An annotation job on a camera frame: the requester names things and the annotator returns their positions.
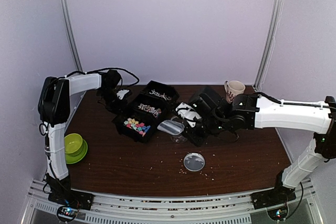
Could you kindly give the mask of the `clear plastic jar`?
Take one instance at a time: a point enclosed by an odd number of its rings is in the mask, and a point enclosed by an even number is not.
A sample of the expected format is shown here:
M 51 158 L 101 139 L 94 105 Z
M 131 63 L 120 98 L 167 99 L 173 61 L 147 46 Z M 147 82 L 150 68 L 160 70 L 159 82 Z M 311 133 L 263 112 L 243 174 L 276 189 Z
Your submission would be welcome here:
M 183 123 L 183 120 L 176 115 L 171 117 L 171 120 L 179 122 L 179 123 Z M 182 144 L 182 143 L 185 143 L 187 141 L 187 138 L 183 134 L 179 134 L 179 135 L 176 135 L 176 136 L 171 136 L 171 140 L 174 143 Z

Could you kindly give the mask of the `black three-compartment candy tray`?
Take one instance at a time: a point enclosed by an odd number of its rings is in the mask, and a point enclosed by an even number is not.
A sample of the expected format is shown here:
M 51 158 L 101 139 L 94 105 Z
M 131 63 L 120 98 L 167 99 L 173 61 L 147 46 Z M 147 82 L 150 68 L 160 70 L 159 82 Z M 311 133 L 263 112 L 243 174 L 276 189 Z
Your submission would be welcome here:
M 147 143 L 179 97 L 174 87 L 152 80 L 112 122 L 120 135 Z

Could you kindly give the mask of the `metal scoop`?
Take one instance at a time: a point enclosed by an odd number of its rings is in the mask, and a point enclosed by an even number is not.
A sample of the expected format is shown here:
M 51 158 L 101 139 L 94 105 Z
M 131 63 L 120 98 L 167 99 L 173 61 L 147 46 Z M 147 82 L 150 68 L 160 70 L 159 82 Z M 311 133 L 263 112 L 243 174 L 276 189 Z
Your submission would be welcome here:
M 171 136 L 176 136 L 183 133 L 184 125 L 176 121 L 164 120 L 157 126 L 157 129 Z

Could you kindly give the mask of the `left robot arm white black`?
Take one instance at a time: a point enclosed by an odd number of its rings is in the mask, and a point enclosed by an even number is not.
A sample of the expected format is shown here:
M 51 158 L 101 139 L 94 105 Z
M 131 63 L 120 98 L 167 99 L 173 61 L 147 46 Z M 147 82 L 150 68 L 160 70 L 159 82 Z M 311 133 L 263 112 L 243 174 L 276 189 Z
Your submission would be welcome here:
M 70 118 L 70 98 L 90 90 L 97 90 L 105 109 L 118 114 L 127 104 L 129 87 L 124 89 L 122 68 L 103 68 L 89 72 L 74 71 L 61 77 L 47 77 L 38 101 L 39 130 L 45 137 L 47 174 L 56 181 L 69 176 L 65 158 L 65 128 Z

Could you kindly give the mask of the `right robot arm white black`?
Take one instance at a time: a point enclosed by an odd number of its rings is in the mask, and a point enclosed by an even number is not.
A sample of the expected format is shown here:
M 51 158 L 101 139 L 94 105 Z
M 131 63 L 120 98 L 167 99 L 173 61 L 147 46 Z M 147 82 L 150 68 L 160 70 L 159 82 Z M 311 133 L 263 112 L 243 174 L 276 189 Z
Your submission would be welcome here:
M 291 129 L 313 134 L 305 151 L 289 167 L 280 171 L 275 188 L 269 192 L 279 204 L 289 190 L 311 174 L 322 162 L 335 158 L 335 98 L 300 102 L 273 98 L 263 92 L 238 94 L 226 101 L 215 90 L 205 87 L 188 103 L 175 109 L 183 119 L 187 138 L 199 146 L 210 135 L 223 131 Z

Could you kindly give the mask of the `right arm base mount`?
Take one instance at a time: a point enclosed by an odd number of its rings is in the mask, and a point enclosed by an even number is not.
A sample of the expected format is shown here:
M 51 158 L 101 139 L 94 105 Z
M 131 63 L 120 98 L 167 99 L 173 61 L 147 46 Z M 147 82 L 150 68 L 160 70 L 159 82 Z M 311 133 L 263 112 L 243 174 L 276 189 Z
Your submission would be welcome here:
M 295 189 L 285 187 L 281 180 L 276 181 L 273 189 L 267 189 L 251 194 L 251 201 L 254 209 L 281 205 L 295 199 Z

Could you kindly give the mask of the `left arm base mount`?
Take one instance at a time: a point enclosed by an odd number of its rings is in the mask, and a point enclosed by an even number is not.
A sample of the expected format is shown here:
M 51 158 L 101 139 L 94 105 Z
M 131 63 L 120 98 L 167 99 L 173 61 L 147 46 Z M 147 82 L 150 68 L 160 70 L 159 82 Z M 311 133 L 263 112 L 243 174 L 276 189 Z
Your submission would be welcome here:
M 50 185 L 48 200 L 75 209 L 90 210 L 94 195 L 72 189 L 64 189 L 58 183 Z

